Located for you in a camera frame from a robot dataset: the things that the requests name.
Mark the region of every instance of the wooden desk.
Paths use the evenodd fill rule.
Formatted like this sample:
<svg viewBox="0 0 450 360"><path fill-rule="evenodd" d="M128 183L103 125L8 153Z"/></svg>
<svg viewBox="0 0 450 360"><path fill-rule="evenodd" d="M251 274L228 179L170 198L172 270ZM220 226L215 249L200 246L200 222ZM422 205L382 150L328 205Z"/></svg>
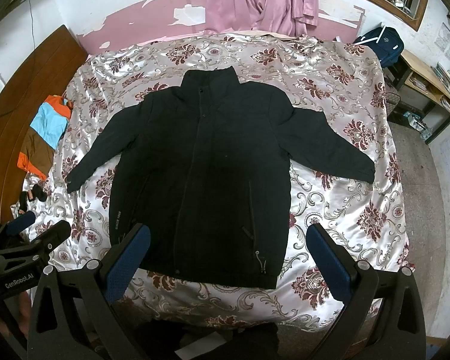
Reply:
<svg viewBox="0 0 450 360"><path fill-rule="evenodd" d="M444 87L440 79L433 72L432 68L419 59L416 55L412 54L408 50L403 50L397 63L390 66L389 70L395 77L394 86L397 90L406 85L430 100L427 106L423 109L424 116L426 116L435 105L438 105L450 114L450 110L447 109L441 102L442 98L444 98L450 105L449 91ZM417 78L424 83L427 86L427 90L424 91L415 86L412 81L413 78ZM428 138L425 143L430 143L449 124L450 116L433 132L432 136Z"/></svg>

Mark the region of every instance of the dark blue backpack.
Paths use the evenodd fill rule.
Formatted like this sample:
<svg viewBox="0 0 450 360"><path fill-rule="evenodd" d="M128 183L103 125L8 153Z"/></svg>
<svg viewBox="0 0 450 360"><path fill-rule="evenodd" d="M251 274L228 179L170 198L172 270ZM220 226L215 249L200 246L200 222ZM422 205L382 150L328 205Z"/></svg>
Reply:
<svg viewBox="0 0 450 360"><path fill-rule="evenodd" d="M355 39L354 43L363 42L367 39L377 38L380 36L383 28L378 27L372 31L369 31L363 36ZM385 27L383 34L380 36L378 43L376 40L363 43L364 46L370 47L377 55L380 65L383 68L387 68L398 61L398 57L404 50L404 43L400 38L397 30L392 27Z"/></svg>

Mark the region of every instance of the floor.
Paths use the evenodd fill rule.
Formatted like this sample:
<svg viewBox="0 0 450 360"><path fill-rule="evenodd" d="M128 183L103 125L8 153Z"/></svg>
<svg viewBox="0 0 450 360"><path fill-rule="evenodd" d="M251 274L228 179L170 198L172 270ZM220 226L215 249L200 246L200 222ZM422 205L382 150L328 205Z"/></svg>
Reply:
<svg viewBox="0 0 450 360"><path fill-rule="evenodd" d="M390 128L402 172L406 230L410 240L408 261L415 264L414 276L428 331L437 311L445 267L442 192L430 149L419 133L393 123ZM279 354L285 360L303 359L323 336L282 325L278 334Z"/></svg>

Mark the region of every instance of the bed sheet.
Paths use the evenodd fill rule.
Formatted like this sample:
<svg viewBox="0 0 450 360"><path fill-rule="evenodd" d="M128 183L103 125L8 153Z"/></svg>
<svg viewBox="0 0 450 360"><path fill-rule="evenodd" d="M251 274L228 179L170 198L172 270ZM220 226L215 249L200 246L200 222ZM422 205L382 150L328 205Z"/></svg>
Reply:
<svg viewBox="0 0 450 360"><path fill-rule="evenodd" d="M69 270L102 259L110 248L108 207L119 156L98 168L78 193L68 195L65 176L113 114L141 102L147 93L180 85L188 69L230 65L242 83L275 85L294 107L325 112L337 134L375 161L375 182L337 178L292 161L288 245L276 289L192 283L139 269L125 301L154 318L198 326L237 328L273 321L323 330L343 304L333 299L308 253L307 226L320 222L354 259L368 260L377 269L397 271L408 265L402 185L386 121L383 73L366 46L229 33L132 45L90 58L67 87L74 109L48 179L30 174L25 179L25 190L39 182L48 194L46 202L31 204L37 221L27 234L33 239L65 219L71 237L53 251L50 263Z"/></svg>

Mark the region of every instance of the screw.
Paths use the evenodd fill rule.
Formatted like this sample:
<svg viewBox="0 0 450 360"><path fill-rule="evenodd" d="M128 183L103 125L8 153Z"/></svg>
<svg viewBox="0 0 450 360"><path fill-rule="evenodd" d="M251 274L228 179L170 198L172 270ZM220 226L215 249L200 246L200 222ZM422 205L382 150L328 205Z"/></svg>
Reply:
<svg viewBox="0 0 450 360"><path fill-rule="evenodd" d="M410 268L408 268L407 266L404 266L404 267L402 268L402 273L403 273L405 276L411 276L412 270L411 270Z"/></svg>
<svg viewBox="0 0 450 360"><path fill-rule="evenodd" d="M89 262L87 262L88 269L95 269L99 265L100 265L100 263L96 259L91 259Z"/></svg>
<svg viewBox="0 0 450 360"><path fill-rule="evenodd" d="M43 269L43 273L45 275L49 275L53 272L53 266L52 265L47 265L44 269Z"/></svg>
<svg viewBox="0 0 450 360"><path fill-rule="evenodd" d="M370 264L368 263L368 261L365 261L364 259L361 259L357 263L357 266L363 271L366 271L368 268L370 268Z"/></svg>

